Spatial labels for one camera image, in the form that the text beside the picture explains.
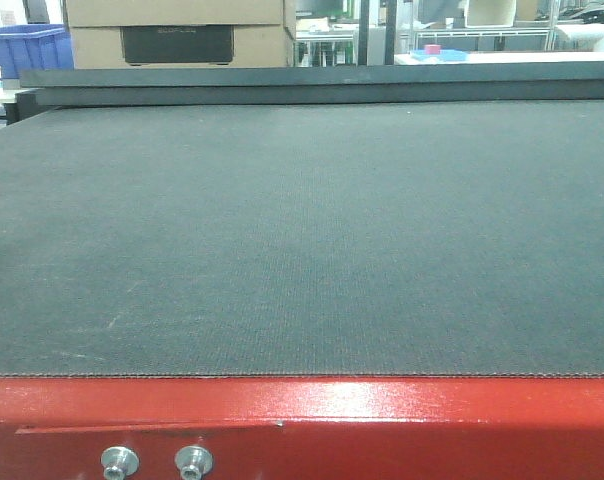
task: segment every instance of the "scratch mark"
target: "scratch mark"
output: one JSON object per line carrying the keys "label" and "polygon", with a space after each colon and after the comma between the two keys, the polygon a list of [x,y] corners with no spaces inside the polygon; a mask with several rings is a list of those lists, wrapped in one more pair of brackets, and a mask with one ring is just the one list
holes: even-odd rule
{"label": "scratch mark", "polygon": [[133,284],[133,286],[132,286],[131,288],[129,288],[129,289],[126,291],[126,293],[131,293],[131,292],[132,292],[133,290],[135,290],[135,289],[138,287],[138,285],[140,285],[141,283],[142,283],[142,282],[140,282],[140,281],[135,282],[135,283]]}
{"label": "scratch mark", "polygon": [[93,355],[83,355],[81,353],[63,352],[61,350],[55,350],[53,353],[57,353],[58,355],[60,355],[62,357],[88,358],[91,360],[100,360],[102,362],[106,361],[106,359],[102,358],[102,357],[95,357]]}
{"label": "scratch mark", "polygon": [[109,325],[107,325],[107,329],[111,329],[113,328],[113,325],[115,325],[115,322],[117,322],[120,318],[122,318],[122,314],[118,313],[115,317],[113,317],[111,319],[111,321],[109,322]]}

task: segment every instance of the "cutting table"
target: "cutting table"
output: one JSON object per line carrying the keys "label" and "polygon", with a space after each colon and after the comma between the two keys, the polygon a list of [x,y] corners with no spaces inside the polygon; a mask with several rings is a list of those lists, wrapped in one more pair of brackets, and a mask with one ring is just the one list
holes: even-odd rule
{"label": "cutting table", "polygon": [[604,100],[84,107],[0,131],[0,480],[604,479]]}

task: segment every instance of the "cardboard box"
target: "cardboard box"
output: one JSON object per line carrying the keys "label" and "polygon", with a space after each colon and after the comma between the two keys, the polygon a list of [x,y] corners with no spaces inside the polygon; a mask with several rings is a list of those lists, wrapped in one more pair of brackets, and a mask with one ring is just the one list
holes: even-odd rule
{"label": "cardboard box", "polygon": [[[76,68],[285,67],[294,64],[295,0],[67,0],[67,13]],[[149,30],[153,34],[156,28],[155,33],[162,34],[158,39],[188,36],[192,32],[195,39],[206,37],[207,29],[215,29],[212,26],[232,31],[231,61],[212,57],[210,61],[173,63],[160,59],[162,55],[157,56],[157,61],[151,60],[156,58],[152,54],[145,62],[127,61],[134,58],[130,39],[134,35],[139,38],[141,32],[142,36]]]}
{"label": "cardboard box", "polygon": [[281,27],[234,28],[234,58],[228,64],[148,63],[129,64],[122,51],[118,27],[72,28],[76,68],[180,68],[180,67],[285,67],[293,65],[293,40]]}
{"label": "cardboard box", "polygon": [[518,20],[532,21],[538,15],[539,0],[518,0],[517,17]]}
{"label": "cardboard box", "polygon": [[467,0],[464,10],[466,27],[512,27],[516,8],[516,0]]}

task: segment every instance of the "black metal beam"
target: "black metal beam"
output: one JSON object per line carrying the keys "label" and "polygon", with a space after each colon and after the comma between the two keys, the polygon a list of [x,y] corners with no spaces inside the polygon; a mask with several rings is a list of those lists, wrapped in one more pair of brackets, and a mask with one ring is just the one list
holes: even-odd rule
{"label": "black metal beam", "polygon": [[358,65],[368,63],[369,52],[369,0],[360,0],[360,31],[358,33]]}
{"label": "black metal beam", "polygon": [[395,63],[395,35],[398,21],[398,0],[388,0],[386,4],[386,38],[384,42],[384,64]]}
{"label": "black metal beam", "polygon": [[441,64],[340,68],[29,70],[23,87],[276,87],[604,80],[603,62]]}
{"label": "black metal beam", "polygon": [[603,80],[274,87],[44,88],[40,105],[302,105],[604,99]]}

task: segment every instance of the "black label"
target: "black label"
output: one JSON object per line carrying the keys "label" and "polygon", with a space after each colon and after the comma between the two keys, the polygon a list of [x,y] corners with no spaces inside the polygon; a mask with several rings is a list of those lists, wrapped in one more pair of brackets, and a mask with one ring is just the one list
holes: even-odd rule
{"label": "black label", "polygon": [[230,25],[122,27],[124,59],[143,63],[229,63]]}

